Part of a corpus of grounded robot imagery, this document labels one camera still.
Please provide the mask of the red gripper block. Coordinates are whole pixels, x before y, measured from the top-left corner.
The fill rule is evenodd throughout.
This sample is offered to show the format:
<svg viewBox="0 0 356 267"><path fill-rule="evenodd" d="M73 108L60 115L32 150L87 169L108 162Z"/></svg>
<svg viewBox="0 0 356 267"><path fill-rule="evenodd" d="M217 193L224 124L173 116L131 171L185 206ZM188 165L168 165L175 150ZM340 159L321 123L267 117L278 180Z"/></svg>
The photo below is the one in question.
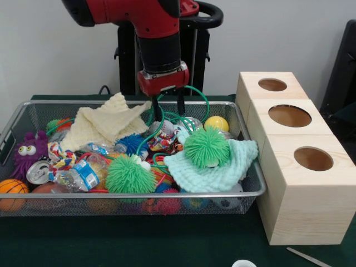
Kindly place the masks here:
<svg viewBox="0 0 356 267"><path fill-rule="evenodd" d="M167 73L149 74L142 70L137 74L137 80L141 91L148 97L152 98L152 107L155 121L162 121L162 111L159 100L164 96L160 94L171 88L177 90L177 109L179 115L185 113L184 89L189 82L189 69L187 65L181 65L178 69Z"/></svg>

